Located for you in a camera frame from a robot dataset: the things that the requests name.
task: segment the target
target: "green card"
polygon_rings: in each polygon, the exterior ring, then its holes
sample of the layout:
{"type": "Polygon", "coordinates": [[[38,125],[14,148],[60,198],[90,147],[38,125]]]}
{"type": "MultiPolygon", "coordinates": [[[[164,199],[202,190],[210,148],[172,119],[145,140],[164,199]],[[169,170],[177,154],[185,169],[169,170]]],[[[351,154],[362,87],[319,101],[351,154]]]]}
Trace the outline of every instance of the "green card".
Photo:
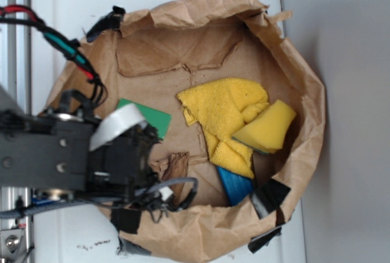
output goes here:
{"type": "Polygon", "coordinates": [[[142,115],[144,115],[148,123],[157,129],[158,138],[160,138],[161,140],[164,139],[166,132],[168,131],[169,123],[171,122],[172,116],[170,114],[125,99],[121,99],[119,101],[117,108],[121,108],[129,103],[134,103],[137,106],[137,108],[141,111],[142,115]]]}

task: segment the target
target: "yellow microfiber towel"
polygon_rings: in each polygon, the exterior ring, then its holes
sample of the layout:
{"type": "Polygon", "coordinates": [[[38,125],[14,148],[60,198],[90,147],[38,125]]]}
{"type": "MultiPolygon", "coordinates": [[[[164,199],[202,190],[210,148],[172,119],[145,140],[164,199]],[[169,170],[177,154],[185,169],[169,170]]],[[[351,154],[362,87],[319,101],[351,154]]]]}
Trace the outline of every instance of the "yellow microfiber towel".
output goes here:
{"type": "Polygon", "coordinates": [[[232,135],[269,106],[265,89],[251,80],[227,78],[186,89],[176,98],[183,104],[186,124],[202,126],[210,162],[253,179],[253,150],[232,135]]]}

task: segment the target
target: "cable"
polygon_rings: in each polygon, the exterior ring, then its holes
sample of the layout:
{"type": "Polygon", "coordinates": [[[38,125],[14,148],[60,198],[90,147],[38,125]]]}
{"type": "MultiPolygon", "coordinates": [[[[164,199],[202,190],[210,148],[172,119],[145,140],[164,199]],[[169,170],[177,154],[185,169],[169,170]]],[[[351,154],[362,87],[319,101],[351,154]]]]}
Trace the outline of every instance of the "cable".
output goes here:
{"type": "Polygon", "coordinates": [[[31,246],[29,248],[29,250],[27,251],[25,257],[23,258],[23,260],[20,262],[20,263],[27,263],[27,260],[30,258],[31,256],[31,253],[34,251],[35,247],[34,246],[31,246]]]}
{"type": "Polygon", "coordinates": [[[0,7],[0,23],[20,24],[34,27],[42,32],[46,41],[55,49],[62,52],[67,60],[74,62],[77,68],[86,75],[88,82],[94,85],[93,93],[90,97],[93,108],[97,108],[107,99],[108,92],[101,82],[99,74],[93,69],[88,59],[78,50],[74,42],[69,41],[58,31],[48,27],[32,9],[24,5],[0,7]],[[29,15],[30,19],[5,18],[7,14],[16,12],[24,12],[29,15]]]}
{"type": "Polygon", "coordinates": [[[192,178],[192,177],[182,177],[182,178],[171,179],[171,180],[168,180],[168,181],[163,181],[163,182],[161,182],[159,184],[153,185],[149,189],[139,189],[139,190],[136,190],[135,191],[135,196],[140,196],[142,194],[150,194],[150,193],[156,192],[156,191],[158,191],[158,190],[160,190],[160,189],[162,189],[164,187],[172,186],[172,185],[175,185],[175,184],[186,183],[186,182],[194,183],[193,191],[197,192],[197,184],[198,184],[197,179],[196,178],[192,178]]]}
{"type": "MultiPolygon", "coordinates": [[[[193,186],[193,189],[191,190],[191,193],[196,193],[197,192],[197,185],[198,185],[197,179],[192,178],[192,177],[185,177],[185,178],[175,178],[172,180],[164,181],[164,182],[161,182],[159,184],[153,185],[152,187],[150,187],[148,189],[136,190],[135,196],[140,197],[143,194],[150,194],[150,193],[156,192],[156,191],[158,191],[164,187],[167,187],[167,186],[172,186],[175,184],[186,183],[186,182],[194,183],[194,186],[193,186]]],[[[79,206],[79,205],[84,205],[84,204],[94,204],[94,205],[97,205],[99,207],[114,208],[114,209],[115,208],[122,208],[125,205],[107,206],[107,205],[101,204],[104,202],[115,202],[115,201],[118,201],[119,199],[120,198],[118,198],[118,197],[116,197],[116,198],[99,197],[99,198],[95,198],[94,200],[73,200],[70,202],[54,202],[54,203],[43,204],[43,205],[30,205],[29,207],[26,207],[26,208],[13,209],[13,210],[9,210],[9,211],[0,212],[0,219],[21,219],[25,216],[34,216],[36,214],[46,212],[46,211],[52,211],[52,210],[57,210],[57,209],[61,209],[61,208],[79,206]]]]}

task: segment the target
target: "blue object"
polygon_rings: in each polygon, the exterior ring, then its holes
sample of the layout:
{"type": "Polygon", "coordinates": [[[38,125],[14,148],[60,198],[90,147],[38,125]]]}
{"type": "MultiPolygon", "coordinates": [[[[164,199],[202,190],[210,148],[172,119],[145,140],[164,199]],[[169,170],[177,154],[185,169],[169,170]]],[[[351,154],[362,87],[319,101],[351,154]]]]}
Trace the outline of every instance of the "blue object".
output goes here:
{"type": "Polygon", "coordinates": [[[246,195],[253,192],[254,187],[249,178],[234,174],[221,167],[217,167],[217,170],[225,187],[230,205],[237,205],[246,197],[246,195]]]}

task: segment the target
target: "crumpled paper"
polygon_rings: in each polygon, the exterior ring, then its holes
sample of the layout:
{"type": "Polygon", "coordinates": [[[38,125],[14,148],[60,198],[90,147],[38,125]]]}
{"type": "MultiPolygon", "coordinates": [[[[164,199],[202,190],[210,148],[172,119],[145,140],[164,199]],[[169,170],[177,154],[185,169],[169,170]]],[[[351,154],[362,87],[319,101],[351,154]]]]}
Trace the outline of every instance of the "crumpled paper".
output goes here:
{"type": "MultiPolygon", "coordinates": [[[[315,171],[324,137],[324,86],[290,40],[280,37],[276,23],[291,13],[269,16],[267,8],[257,0],[179,0],[128,13],[119,32],[107,30],[93,43],[82,42],[81,50],[109,93],[96,113],[105,117],[120,97],[169,113],[171,125],[164,142],[154,147],[151,164],[163,169],[172,152],[189,152],[188,176],[199,178],[190,209],[171,213],[159,224],[143,213],[138,234],[120,232],[154,256],[211,261],[276,224],[274,212],[259,220],[248,198],[225,207],[218,173],[204,158],[202,129],[197,124],[186,126],[177,93],[212,80],[241,77],[263,85],[270,103],[280,99],[297,112],[283,150],[253,155],[258,186],[272,177],[291,188],[280,207],[286,221],[315,171]]],[[[59,93],[68,88],[91,93],[73,63],[66,65],[49,103],[58,104],[59,93]]],[[[190,187],[184,186],[182,198],[190,187]]]]}

